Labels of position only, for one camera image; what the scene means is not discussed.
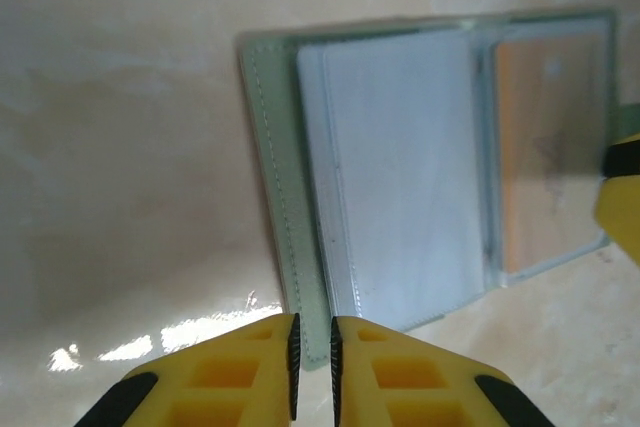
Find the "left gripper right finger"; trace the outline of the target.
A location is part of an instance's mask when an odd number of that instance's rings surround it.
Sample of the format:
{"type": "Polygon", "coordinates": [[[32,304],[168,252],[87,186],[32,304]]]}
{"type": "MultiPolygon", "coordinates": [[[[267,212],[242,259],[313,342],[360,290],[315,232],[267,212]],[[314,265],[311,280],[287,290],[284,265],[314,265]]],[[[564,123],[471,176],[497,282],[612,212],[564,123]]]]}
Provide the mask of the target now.
{"type": "Polygon", "coordinates": [[[337,426],[543,426],[502,371],[359,317],[331,324],[337,426]]]}

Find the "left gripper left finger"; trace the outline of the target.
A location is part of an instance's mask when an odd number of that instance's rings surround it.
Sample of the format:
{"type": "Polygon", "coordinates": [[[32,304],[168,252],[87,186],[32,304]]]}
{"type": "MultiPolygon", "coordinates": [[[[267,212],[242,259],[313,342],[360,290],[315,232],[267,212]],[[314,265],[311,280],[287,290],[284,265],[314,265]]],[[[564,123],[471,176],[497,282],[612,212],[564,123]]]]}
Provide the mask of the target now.
{"type": "Polygon", "coordinates": [[[77,423],[289,426],[300,369],[299,315],[272,315],[134,368],[77,423]]]}

